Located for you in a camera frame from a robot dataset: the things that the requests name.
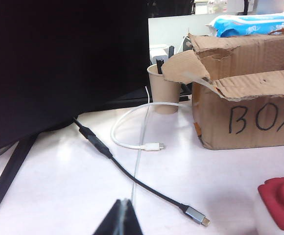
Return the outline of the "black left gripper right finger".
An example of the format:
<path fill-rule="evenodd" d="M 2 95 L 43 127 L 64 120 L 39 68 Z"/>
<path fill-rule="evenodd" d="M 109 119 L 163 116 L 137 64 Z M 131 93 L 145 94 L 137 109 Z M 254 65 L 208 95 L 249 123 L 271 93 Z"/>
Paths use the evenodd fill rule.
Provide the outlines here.
<path fill-rule="evenodd" d="M 120 202 L 120 209 L 118 212 L 118 234 L 142 235 L 139 221 L 132 202 L 129 199 L 124 199 Z"/>

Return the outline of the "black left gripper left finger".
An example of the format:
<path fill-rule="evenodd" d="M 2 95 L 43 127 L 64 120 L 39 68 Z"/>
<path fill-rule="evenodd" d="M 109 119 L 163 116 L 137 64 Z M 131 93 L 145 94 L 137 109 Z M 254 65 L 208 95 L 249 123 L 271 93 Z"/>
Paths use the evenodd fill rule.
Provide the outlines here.
<path fill-rule="evenodd" d="M 123 235 L 124 234 L 124 203 L 116 200 L 106 214 L 94 235 Z"/>

